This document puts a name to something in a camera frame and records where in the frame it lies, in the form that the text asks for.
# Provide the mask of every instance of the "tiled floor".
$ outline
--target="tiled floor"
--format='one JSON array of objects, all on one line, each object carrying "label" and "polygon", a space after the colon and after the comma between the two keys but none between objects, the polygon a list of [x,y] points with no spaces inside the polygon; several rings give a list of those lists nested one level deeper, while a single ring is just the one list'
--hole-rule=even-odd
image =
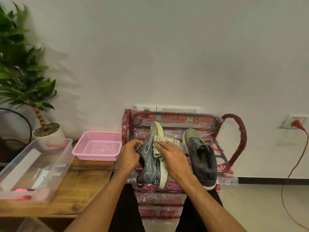
[{"label": "tiled floor", "polygon": [[[309,228],[309,186],[285,186],[283,197],[294,219]],[[220,198],[223,206],[248,232],[306,231],[285,212],[279,185],[222,186]],[[146,232],[175,231],[177,224],[177,221],[165,225],[144,221]]]}]

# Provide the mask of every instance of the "wooden tabletop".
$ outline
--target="wooden tabletop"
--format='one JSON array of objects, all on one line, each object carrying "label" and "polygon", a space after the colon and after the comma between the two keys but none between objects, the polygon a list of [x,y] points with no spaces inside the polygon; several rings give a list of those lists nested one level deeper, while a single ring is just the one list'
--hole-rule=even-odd
[{"label": "wooden tabletop", "polygon": [[0,200],[0,217],[75,218],[108,183],[114,161],[74,158],[49,203]]}]

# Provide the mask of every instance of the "plant trunk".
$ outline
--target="plant trunk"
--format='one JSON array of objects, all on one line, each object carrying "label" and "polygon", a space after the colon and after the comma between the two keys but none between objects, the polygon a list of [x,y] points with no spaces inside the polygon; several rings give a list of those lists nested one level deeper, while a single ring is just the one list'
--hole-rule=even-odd
[{"label": "plant trunk", "polygon": [[44,130],[48,130],[49,127],[47,124],[45,124],[44,118],[42,117],[40,110],[36,106],[33,107],[33,110],[35,111],[37,118],[40,121],[40,125],[43,127]]}]

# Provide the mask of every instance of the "pink plastic basket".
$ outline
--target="pink plastic basket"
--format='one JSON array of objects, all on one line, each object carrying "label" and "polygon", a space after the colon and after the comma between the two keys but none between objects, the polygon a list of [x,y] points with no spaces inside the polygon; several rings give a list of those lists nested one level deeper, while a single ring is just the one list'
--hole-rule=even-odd
[{"label": "pink plastic basket", "polygon": [[116,161],[122,146],[121,132],[87,131],[72,154],[80,160]]}]

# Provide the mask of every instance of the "white wall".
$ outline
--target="white wall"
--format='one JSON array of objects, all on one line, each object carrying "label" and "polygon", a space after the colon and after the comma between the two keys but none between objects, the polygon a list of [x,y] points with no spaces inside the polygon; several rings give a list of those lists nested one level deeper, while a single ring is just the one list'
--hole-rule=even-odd
[{"label": "white wall", "polygon": [[[44,44],[46,75],[57,79],[55,111],[44,116],[68,137],[119,131],[135,103],[196,105],[242,117],[238,176],[284,178],[296,164],[305,134],[277,127],[288,113],[309,113],[309,0],[14,1],[29,7],[29,38]],[[13,114],[0,124],[4,135],[28,135]],[[231,156],[233,121],[219,141]],[[308,164],[307,152],[292,177],[309,178]]]}]

